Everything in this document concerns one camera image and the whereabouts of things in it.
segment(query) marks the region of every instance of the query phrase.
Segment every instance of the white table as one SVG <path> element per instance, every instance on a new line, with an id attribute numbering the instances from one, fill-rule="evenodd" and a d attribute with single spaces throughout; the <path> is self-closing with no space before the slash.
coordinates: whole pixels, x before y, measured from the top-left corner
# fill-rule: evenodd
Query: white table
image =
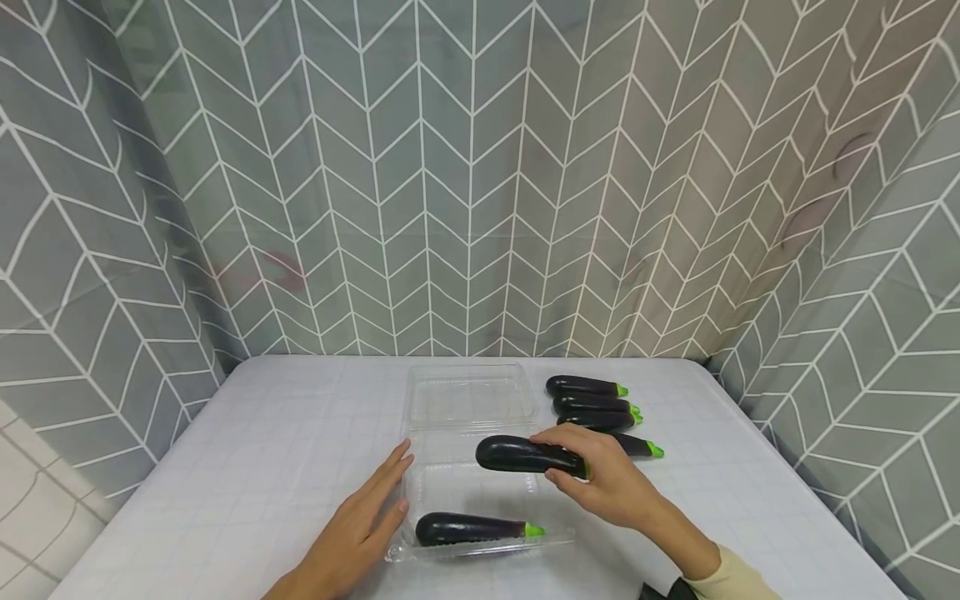
<path id="1" fill-rule="evenodd" d="M 783 598 L 904 597 L 695 363 L 265 356 L 230 376 L 53 599 L 260 598 L 397 443 L 411 366 L 517 360 L 538 391 L 557 373 L 628 386 L 645 418 L 633 433 L 666 451 L 644 471 Z M 554 419 L 545 393 L 537 418 Z M 641 581 L 666 591 L 678 576 L 639 534 L 570 509 L 573 544 L 384 564 L 355 596 L 636 600 Z"/>

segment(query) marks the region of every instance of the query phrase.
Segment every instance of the left hand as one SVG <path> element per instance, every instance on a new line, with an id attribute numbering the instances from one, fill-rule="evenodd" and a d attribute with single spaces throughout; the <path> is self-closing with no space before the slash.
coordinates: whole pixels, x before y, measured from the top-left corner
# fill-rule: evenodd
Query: left hand
<path id="1" fill-rule="evenodd" d="M 383 503 L 414 462 L 410 440 L 394 448 L 359 490 L 340 505 L 306 556 L 263 600 L 332 600 L 347 595 L 381 560 L 410 508 L 398 500 L 374 527 Z"/>

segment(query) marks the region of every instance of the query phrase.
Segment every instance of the finger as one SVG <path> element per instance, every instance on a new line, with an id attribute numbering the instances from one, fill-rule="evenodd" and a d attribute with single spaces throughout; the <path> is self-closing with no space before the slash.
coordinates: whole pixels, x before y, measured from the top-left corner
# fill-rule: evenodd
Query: finger
<path id="1" fill-rule="evenodd" d="M 403 458 L 403 455 L 407 453 L 407 450 L 410 449 L 410 440 L 404 440 L 400 442 L 395 448 L 394 451 L 390 453 L 390 456 L 387 457 L 379 467 L 376 468 L 376 471 L 373 472 L 373 475 L 370 476 L 360 489 L 354 493 L 356 497 L 363 497 L 367 495 L 370 490 L 383 478 L 384 474 L 389 472 L 391 468 L 395 467 L 397 463 Z"/>
<path id="2" fill-rule="evenodd" d="M 539 432 L 530 438 L 531 442 L 537 444 L 561 445 L 564 448 L 576 452 L 585 458 L 593 453 L 597 440 L 593 436 L 599 434 L 589 431 L 579 425 L 564 423 Z"/>
<path id="3" fill-rule="evenodd" d="M 363 502 L 369 507 L 372 511 L 372 514 L 376 514 L 380 511 L 380 507 L 383 506 L 383 503 L 387 501 L 387 497 L 390 495 L 390 492 L 394 490 L 396 484 L 400 483 L 400 479 L 403 479 L 403 474 L 407 472 L 407 469 L 414 462 L 414 455 L 411 454 L 401 460 L 399 463 L 394 465 L 383 477 L 380 478 L 380 481 L 367 493 L 367 496 L 363 498 Z"/>
<path id="4" fill-rule="evenodd" d="M 370 548 L 371 552 L 376 554 L 377 559 L 382 558 L 387 552 L 387 546 L 390 545 L 390 539 L 396 533 L 396 530 L 403 524 L 403 519 L 407 517 L 407 511 L 410 510 L 410 503 L 406 498 L 399 499 L 390 510 L 380 519 L 380 524 L 364 541 L 363 545 Z"/>
<path id="5" fill-rule="evenodd" d="M 577 481 L 577 479 L 569 473 L 564 473 L 555 468 L 551 468 L 546 472 L 546 478 L 550 480 L 550 483 L 557 486 L 558 490 L 573 498 L 573 501 L 577 504 L 583 506 L 590 489 L 588 484 Z"/>

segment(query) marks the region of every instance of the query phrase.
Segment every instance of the plastic food tray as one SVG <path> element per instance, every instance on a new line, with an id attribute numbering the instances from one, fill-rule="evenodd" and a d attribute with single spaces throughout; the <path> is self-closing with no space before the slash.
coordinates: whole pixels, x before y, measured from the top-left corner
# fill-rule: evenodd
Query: plastic food tray
<path id="1" fill-rule="evenodd" d="M 410 501 L 387 559 L 452 559 L 510 552 L 573 541 L 563 512 L 544 493 L 546 479 L 534 473 L 481 468 L 474 452 L 495 434 L 528 437 L 540 428 L 536 403 L 518 364 L 414 367 L 407 382 L 403 435 L 417 460 L 402 487 Z M 421 516 L 435 511 L 495 516 L 534 523 L 536 538 L 421 546 L 415 535 Z"/>

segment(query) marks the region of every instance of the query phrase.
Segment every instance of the eggplant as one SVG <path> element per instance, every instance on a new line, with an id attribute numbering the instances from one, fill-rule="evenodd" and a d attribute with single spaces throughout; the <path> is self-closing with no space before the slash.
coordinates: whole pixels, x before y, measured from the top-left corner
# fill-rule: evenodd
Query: eggplant
<path id="1" fill-rule="evenodd" d="M 610 413 L 603 411 L 577 411 L 563 413 L 557 418 L 557 424 L 573 423 L 600 433 L 621 433 L 643 422 L 643 417 L 630 413 Z"/>
<path id="2" fill-rule="evenodd" d="M 465 541 L 535 538 L 543 528 L 523 521 L 458 513 L 428 513 L 417 521 L 417 540 L 421 546 L 439 546 Z"/>
<path id="3" fill-rule="evenodd" d="M 620 443 L 620 447 L 627 453 L 627 456 L 633 458 L 663 458 L 663 450 L 653 442 L 622 433 L 611 433 L 610 435 Z"/>
<path id="4" fill-rule="evenodd" d="M 553 398 L 553 410 L 557 415 L 576 411 L 604 411 L 608 413 L 630 413 L 640 417 L 640 409 L 627 400 L 596 394 L 576 394 L 567 392 Z"/>
<path id="5" fill-rule="evenodd" d="M 546 473 L 556 468 L 574 477 L 589 479 L 587 462 L 558 445 L 534 444 L 518 436 L 490 436 L 477 445 L 477 464 L 489 470 Z"/>
<path id="6" fill-rule="evenodd" d="M 630 390 L 619 383 L 590 379 L 578 375 L 554 375 L 546 380 L 546 391 L 556 397 L 566 392 L 596 394 L 598 396 L 626 396 Z"/>

